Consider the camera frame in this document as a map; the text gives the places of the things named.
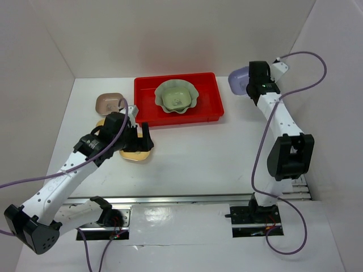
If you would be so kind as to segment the yellow square panda plate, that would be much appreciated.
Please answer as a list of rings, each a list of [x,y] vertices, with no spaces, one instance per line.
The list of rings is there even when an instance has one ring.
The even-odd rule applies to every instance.
[[[123,150],[119,151],[120,156],[125,160],[130,160],[133,162],[141,162],[146,160],[151,151],[136,151],[136,152],[125,152]]]

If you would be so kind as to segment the purple square panda plate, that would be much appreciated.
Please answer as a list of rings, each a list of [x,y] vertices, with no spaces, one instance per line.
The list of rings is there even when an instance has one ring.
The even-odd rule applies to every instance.
[[[245,66],[234,70],[228,76],[228,83],[234,95],[247,96],[247,85],[249,83],[249,67]]]

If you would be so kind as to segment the green square plate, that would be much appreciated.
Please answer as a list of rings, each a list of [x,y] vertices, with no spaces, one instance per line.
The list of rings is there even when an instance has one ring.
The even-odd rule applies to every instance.
[[[163,105],[170,111],[179,111],[190,106],[191,95],[185,87],[172,87],[162,92]]]

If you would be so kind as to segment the large green scalloped bowl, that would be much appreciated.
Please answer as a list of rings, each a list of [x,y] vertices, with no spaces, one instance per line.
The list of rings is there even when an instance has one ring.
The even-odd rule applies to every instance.
[[[192,102],[191,102],[190,106],[184,108],[183,110],[168,110],[163,105],[162,92],[164,90],[166,90],[168,88],[172,88],[172,87],[185,87],[188,89],[188,91],[191,95],[191,98],[192,98]],[[163,82],[156,88],[154,94],[155,94],[155,104],[157,106],[160,106],[165,113],[174,112],[174,113],[178,113],[178,114],[184,114],[188,109],[195,108],[197,105],[197,99],[199,97],[199,92],[196,89],[196,87],[192,83],[190,83],[186,80],[182,80],[182,79],[171,79],[171,80],[167,80],[167,81]]]

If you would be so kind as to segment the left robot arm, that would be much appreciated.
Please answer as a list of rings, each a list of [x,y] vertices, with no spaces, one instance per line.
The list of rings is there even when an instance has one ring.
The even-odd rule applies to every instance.
[[[4,212],[11,233],[36,254],[47,252],[59,237],[85,224],[120,226],[122,213],[100,196],[85,203],[61,207],[76,188],[117,151],[147,152],[153,147],[146,122],[138,126],[130,115],[112,112],[104,124],[80,138],[61,169],[30,199]]]

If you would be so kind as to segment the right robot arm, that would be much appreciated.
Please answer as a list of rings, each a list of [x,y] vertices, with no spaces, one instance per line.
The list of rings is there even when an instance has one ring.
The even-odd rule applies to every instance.
[[[268,223],[277,211],[277,198],[309,170],[314,137],[305,134],[292,119],[267,62],[249,63],[246,91],[267,119],[267,130],[275,139],[267,156],[267,171],[272,180],[252,195],[247,209],[252,223]]]

